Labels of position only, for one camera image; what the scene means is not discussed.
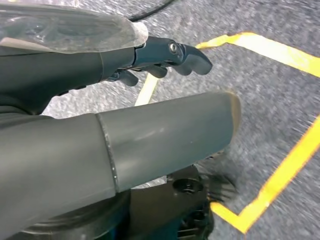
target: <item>circular hole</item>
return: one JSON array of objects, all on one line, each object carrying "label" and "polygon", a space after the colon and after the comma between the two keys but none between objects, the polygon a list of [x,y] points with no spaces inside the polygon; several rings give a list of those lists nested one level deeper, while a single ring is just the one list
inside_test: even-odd
[{"label": "circular hole", "polygon": [[173,187],[178,192],[189,195],[201,192],[204,189],[201,182],[189,178],[175,180],[173,183]]}]

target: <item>black base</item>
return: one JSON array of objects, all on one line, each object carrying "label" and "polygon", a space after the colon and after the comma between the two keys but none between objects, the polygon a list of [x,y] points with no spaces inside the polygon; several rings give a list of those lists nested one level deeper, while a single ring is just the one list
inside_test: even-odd
[{"label": "black base", "polygon": [[207,240],[214,229],[213,195],[234,193],[230,182],[200,177],[189,166],[168,175],[165,184],[122,192],[8,240]]}]

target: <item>robotic hand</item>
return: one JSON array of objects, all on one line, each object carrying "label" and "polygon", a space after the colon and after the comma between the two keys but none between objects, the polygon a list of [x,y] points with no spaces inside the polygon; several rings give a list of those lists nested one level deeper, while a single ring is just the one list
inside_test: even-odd
[{"label": "robotic hand", "polygon": [[[194,167],[188,168],[187,174],[179,170],[224,149],[241,118],[239,100],[228,92],[67,119],[40,115],[51,98],[69,90],[101,81],[134,86],[138,79],[128,70],[162,78],[168,67],[181,75],[192,71],[205,75],[211,69],[212,64],[199,50],[171,39],[149,37],[140,47],[97,53],[2,47],[0,55],[0,240],[19,231],[22,232],[11,239],[97,239],[111,234],[109,226],[122,221],[127,215],[124,206],[128,206],[130,199],[140,209],[149,204],[147,198],[153,204],[161,198],[175,199],[174,208],[149,211],[158,215],[158,225],[163,227],[186,209],[208,201],[202,191],[205,185],[198,184],[197,175],[181,181],[198,173]],[[178,172],[168,184],[150,188],[148,194],[130,190],[174,171]],[[199,194],[177,196],[172,186],[183,194],[193,186]],[[189,200],[182,203],[182,197]],[[106,220],[106,209],[112,211],[112,217],[108,213]],[[141,239],[137,225],[148,214],[137,211],[137,205],[135,209],[140,218],[130,210],[131,222],[135,225],[131,224],[126,236],[115,238],[112,233],[107,239]],[[93,225],[97,221],[91,220],[98,213],[104,218],[98,217],[100,225]],[[143,225],[156,229],[151,222]]]}]

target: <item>gray carpet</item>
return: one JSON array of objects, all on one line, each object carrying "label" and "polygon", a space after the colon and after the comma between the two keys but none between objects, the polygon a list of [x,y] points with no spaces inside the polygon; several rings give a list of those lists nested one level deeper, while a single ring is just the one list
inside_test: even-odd
[{"label": "gray carpet", "polygon": [[[81,8],[131,15],[152,6],[148,0],[80,0]],[[318,0],[180,0],[144,21],[154,36],[195,45],[226,33],[254,32],[320,56]],[[239,195],[228,204],[239,213],[320,113],[320,79],[234,45],[205,51],[214,63],[207,76],[183,77],[170,72],[152,101],[210,90],[232,90],[242,104],[236,139],[214,161],[199,168],[226,173]],[[135,87],[101,83],[56,97],[45,114],[66,118],[133,106],[146,75]],[[292,183],[254,224],[247,240],[316,240],[320,236],[320,154],[315,154]],[[242,239],[241,233],[216,216],[211,239]]]}]

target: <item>black mechanical part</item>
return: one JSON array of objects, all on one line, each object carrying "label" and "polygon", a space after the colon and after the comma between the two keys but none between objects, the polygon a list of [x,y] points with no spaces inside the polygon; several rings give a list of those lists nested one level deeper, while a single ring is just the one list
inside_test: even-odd
[{"label": "black mechanical part", "polygon": [[[177,53],[171,53],[172,44]],[[39,115],[51,98],[70,90],[104,80],[134,86],[138,79],[128,70],[163,78],[168,67],[183,75],[190,71],[204,75],[212,64],[194,47],[152,36],[143,46],[107,52],[62,54],[0,47],[0,106]]]},{"label": "black mechanical part", "polygon": [[137,60],[130,69],[149,71],[150,66],[158,65],[172,67],[180,75],[186,76],[192,71],[206,75],[212,68],[212,63],[200,50],[168,38],[149,36],[144,45],[137,48],[136,56]]},{"label": "black mechanical part", "polygon": [[239,108],[228,92],[67,119],[2,108],[0,239],[224,149]]},{"label": "black mechanical part", "polygon": [[[8,240],[208,239],[214,229],[214,219],[198,170],[189,166],[171,176],[175,180],[122,192],[38,223]],[[202,187],[192,193],[180,191],[191,189],[186,180]]]},{"label": "black mechanical part", "polygon": [[131,191],[39,222],[8,240],[94,240],[112,233],[128,216]]},{"label": "black mechanical part", "polygon": [[31,115],[41,114],[54,96],[99,83],[134,60],[134,48],[75,54],[0,49],[13,54],[0,56],[0,104]]},{"label": "black mechanical part", "polygon": [[234,199],[238,193],[235,184],[225,175],[203,174],[202,178],[211,202],[226,203]]}]

